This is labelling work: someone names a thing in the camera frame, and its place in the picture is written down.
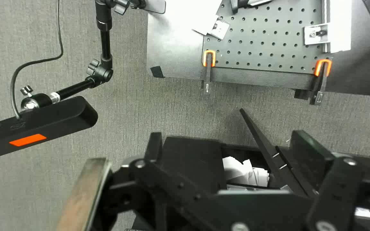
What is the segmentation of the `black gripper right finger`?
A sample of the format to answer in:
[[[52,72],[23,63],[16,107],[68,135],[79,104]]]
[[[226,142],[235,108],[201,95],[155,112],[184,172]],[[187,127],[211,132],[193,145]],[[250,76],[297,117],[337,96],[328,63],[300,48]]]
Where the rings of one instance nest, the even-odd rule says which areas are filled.
[[[338,158],[306,217],[307,231],[370,231],[370,159]]]

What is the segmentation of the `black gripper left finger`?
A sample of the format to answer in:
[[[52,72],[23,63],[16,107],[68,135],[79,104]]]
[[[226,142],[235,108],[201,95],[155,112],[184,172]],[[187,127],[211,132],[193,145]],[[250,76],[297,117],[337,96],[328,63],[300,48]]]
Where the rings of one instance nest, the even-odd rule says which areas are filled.
[[[146,159],[112,173],[103,193],[106,227],[128,211],[151,231],[230,231],[235,222],[219,195]]]

